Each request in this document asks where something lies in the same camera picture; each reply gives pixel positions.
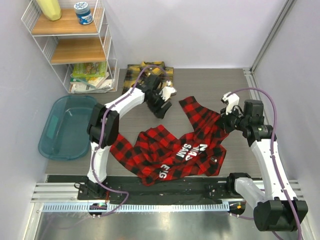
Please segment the red black plaid shirt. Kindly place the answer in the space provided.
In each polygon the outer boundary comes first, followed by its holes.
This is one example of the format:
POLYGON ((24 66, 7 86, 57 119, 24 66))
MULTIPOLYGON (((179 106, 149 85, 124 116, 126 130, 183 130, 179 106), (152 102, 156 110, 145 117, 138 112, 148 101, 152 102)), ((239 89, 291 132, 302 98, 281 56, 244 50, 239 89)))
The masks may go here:
POLYGON ((110 148, 113 157, 145 186, 187 176, 217 176, 226 156, 228 137, 216 122, 220 114, 200 105, 194 96, 179 101, 193 131, 176 138, 163 125, 138 134, 131 144, 119 134, 110 148))

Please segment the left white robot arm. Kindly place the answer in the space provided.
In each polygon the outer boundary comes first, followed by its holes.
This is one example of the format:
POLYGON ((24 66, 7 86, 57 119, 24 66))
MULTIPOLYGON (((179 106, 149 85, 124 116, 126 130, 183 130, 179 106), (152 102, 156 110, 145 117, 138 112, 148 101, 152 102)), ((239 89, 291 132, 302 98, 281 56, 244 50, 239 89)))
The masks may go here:
POLYGON ((122 96, 106 104, 97 103, 88 123, 87 133, 91 145, 90 167, 84 189, 100 200, 107 192, 103 181, 107 178, 107 162, 111 146, 119 134, 120 119, 138 105, 146 103, 158 119, 163 119, 172 106, 170 98, 177 93, 170 81, 162 82, 156 75, 148 76, 141 83, 135 82, 122 96))

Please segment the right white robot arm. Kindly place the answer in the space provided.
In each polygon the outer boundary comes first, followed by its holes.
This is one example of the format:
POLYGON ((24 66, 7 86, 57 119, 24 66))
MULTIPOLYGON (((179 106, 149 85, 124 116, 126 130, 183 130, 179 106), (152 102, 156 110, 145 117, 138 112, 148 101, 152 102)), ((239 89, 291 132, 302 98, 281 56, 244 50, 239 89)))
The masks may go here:
POLYGON ((277 152, 274 127, 265 124, 263 102, 247 99, 241 108, 235 94, 221 101, 225 107, 220 111, 217 125, 226 133, 242 132, 257 160, 264 186, 263 190, 258 188, 247 173, 230 173, 226 193, 246 200, 253 209, 253 220, 259 231, 300 232, 308 206, 306 201, 298 199, 286 177, 277 152))

